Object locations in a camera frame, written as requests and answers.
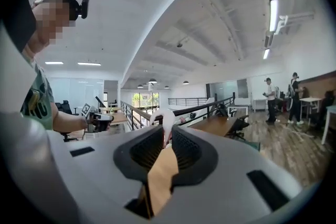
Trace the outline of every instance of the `green t-shirt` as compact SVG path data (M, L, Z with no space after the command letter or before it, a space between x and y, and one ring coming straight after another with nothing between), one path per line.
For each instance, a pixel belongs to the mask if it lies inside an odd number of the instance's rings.
M35 61L28 61L28 63L35 69L37 76L28 91L21 113L40 122L46 130L52 130L53 117L50 103L54 102L54 97L49 81L43 69Z

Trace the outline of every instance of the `ceiling light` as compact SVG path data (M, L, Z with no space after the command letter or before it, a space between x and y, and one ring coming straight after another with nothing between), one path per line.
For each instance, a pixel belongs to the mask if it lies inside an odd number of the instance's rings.
M46 65L63 65L63 62L45 62Z
M94 62L78 62L80 66L101 66L100 63L94 63Z
M274 32L277 28L277 18L278 18L278 0L270 0L271 15L269 20L269 31Z
M268 54L269 54L269 49L266 49L264 52L264 60L267 58Z

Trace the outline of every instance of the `man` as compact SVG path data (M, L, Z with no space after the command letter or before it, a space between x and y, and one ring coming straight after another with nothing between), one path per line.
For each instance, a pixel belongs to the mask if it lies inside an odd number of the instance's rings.
M290 81L289 85L289 92L291 97L291 109L289 113L288 123L293 124L294 121L292 120L293 116L296 118L296 124L302 125L304 124L303 120L300 119L300 112L301 112L301 104L300 104L300 97L299 92L302 92L302 89L299 89L299 83L297 81L298 74L296 72L293 73L293 77Z
M85 117L58 111L44 71L35 61L36 54L46 48L50 41L54 41L57 34L62 33L63 27L70 25L70 19L76 20L74 7L68 0L40 0L32 9L36 18L36 30L22 54L35 69L37 77L29 89L21 113L37 120L47 130L73 132L86 129Z
M268 105L268 112L269 112L269 118L266 121L267 124L274 124L275 123L275 87L272 84L272 81L270 78L266 79L266 83L268 86L267 93L264 93L264 96L267 97L267 105Z

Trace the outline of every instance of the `white shirt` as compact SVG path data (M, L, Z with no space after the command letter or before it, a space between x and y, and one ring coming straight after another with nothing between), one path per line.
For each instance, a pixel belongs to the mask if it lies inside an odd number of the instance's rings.
M275 92L275 87L271 83L270 85L268 85L267 94L271 94L272 92ZM271 95L271 96L267 97L267 100L274 100L274 99L275 99L274 95Z

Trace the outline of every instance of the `black office chair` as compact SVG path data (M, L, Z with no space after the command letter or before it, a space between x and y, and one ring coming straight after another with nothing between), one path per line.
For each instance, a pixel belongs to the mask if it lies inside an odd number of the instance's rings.
M327 107L333 105L335 101L335 96L333 91L326 91L324 94L324 99L321 103L321 108L319 113L313 113L309 115L311 123L315 124L315 130L321 130L322 126L325 125L325 116L327 114Z
M75 113L75 114L72 113L68 100L63 100L63 104L61 104L61 106L62 106L62 109L63 109L64 113L67 113L67 114L70 114L70 115L76 115L76 116L79 115L78 113Z
M219 116L228 117L227 110L224 104L219 104L217 107L218 107L218 110L216 111L216 114L218 114ZM242 132L242 130L250 125L249 123L245 122L245 119L247 117L249 117L249 115L239 117L235 121L235 123L232 125L230 130L227 132L227 136L230 138L239 138L239 139L245 140L243 138L244 133Z
M69 106L69 102L67 100L64 100L63 104L55 103L55 105L56 105L58 111L61 111L61 112L67 113L67 114L71 114L71 115L79 115L79 114L72 114L70 106ZM60 134L64 136L64 139L63 139L64 142L78 140L77 138L71 138L68 135L68 133L60 133Z

